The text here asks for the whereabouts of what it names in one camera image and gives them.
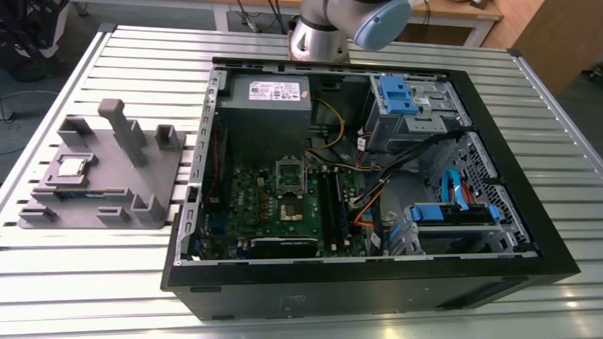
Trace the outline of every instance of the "green motherboard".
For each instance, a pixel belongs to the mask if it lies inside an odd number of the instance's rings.
[[[321,201],[324,192],[320,192],[318,187],[320,176],[333,171],[337,172],[340,197],[348,204],[357,188],[354,175],[346,169],[309,167],[304,168],[300,174],[298,168],[289,165],[280,166],[277,171],[276,167],[256,168],[236,164],[229,194],[229,214],[225,218],[225,237],[222,240],[213,238],[212,244],[216,259],[244,258],[241,247],[246,246],[248,239],[266,237],[316,239],[316,257],[364,256],[362,232],[350,232],[342,246],[329,244],[324,239],[325,232],[336,235],[340,232],[338,229],[329,229],[336,226],[322,223],[321,209],[325,204]],[[282,187],[296,185],[304,186],[302,194],[282,194]]]

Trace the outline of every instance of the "power supply label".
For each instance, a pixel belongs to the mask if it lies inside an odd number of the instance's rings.
[[[253,81],[248,87],[248,99],[300,101],[300,84]]]

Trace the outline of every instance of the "slotted aluminum surface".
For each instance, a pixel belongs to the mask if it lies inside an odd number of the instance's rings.
[[[13,226],[60,143],[62,117],[86,117],[94,128],[108,127],[96,113],[104,97],[124,100],[126,116],[144,129],[173,124],[188,132],[172,199],[182,200],[213,56],[285,59],[286,40],[124,26],[97,34],[0,189],[0,336],[508,339],[603,333],[600,159],[537,80],[520,70],[528,72],[521,60],[500,50],[396,43],[373,53],[350,46],[350,60],[469,74],[581,269],[554,285],[532,287],[469,311],[201,323],[158,289],[169,227],[61,231]]]

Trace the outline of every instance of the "table leg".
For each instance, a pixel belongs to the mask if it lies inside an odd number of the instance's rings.
[[[213,4],[213,20],[216,21],[216,30],[228,32],[228,5]]]
[[[494,21],[480,20],[477,25],[473,27],[466,41],[464,42],[464,47],[481,47],[482,40],[488,36],[489,30],[492,29]]]

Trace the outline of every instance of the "floor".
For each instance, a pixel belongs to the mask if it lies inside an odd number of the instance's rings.
[[[112,6],[90,4],[89,15],[78,17],[70,9],[66,20],[66,34],[58,42],[58,57],[64,60],[64,72],[54,78],[36,83],[17,83],[0,71],[0,97],[22,90],[48,90],[58,92],[69,77],[70,71],[88,47],[100,23],[113,22],[121,25],[156,26],[169,28],[189,28],[198,30],[213,29],[213,14],[209,11],[188,9],[161,9],[141,6]],[[261,14],[253,18],[262,31],[278,33],[280,28],[273,16]],[[250,32],[241,24],[237,13],[229,14],[230,30]],[[603,81],[589,82],[580,76],[558,97],[560,104],[590,141],[599,154],[603,154],[603,134],[600,133],[600,116],[603,113]],[[17,161],[18,150],[26,144],[42,118],[44,112],[52,105],[53,95],[28,94],[4,100],[4,104],[17,112],[17,120],[6,125],[0,122],[0,184]]]

